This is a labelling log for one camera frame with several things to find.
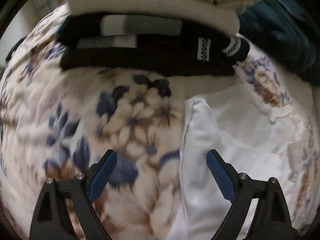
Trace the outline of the floral checked fleece blanket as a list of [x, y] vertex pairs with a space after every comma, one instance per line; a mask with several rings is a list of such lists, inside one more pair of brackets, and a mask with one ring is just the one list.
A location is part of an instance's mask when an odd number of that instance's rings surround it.
[[243, 85], [264, 114], [290, 106], [303, 131], [292, 148], [298, 172], [292, 225], [311, 224], [319, 207], [319, 100], [255, 44], [231, 77], [174, 76], [117, 68], [64, 72], [55, 34], [69, 13], [42, 19], [13, 54], [1, 79], [1, 207], [28, 239], [48, 177], [72, 179], [108, 149], [119, 157], [93, 207], [113, 239], [168, 239], [182, 204], [180, 149], [185, 103]]

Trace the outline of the folded black garment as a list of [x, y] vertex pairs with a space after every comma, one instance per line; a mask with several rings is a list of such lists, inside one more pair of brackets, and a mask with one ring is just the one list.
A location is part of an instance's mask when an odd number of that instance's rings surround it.
[[92, 13], [68, 16], [57, 32], [60, 66], [148, 70], [163, 76], [232, 76], [249, 54], [243, 38], [189, 20]]

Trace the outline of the white t-shirt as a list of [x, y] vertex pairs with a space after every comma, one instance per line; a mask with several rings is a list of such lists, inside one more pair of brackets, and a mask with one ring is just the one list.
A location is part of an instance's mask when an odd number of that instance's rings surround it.
[[293, 211], [299, 174], [292, 148], [302, 131], [303, 122], [290, 106], [264, 114], [243, 85], [187, 100], [180, 149], [182, 204], [168, 239], [210, 239], [231, 206], [207, 166], [211, 149], [253, 179], [276, 177]]

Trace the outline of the dark teal garment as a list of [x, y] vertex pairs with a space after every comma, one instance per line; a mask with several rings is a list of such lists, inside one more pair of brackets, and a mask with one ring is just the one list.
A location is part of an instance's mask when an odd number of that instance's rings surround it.
[[261, 0], [239, 15], [240, 34], [319, 86], [319, 31], [295, 0]]

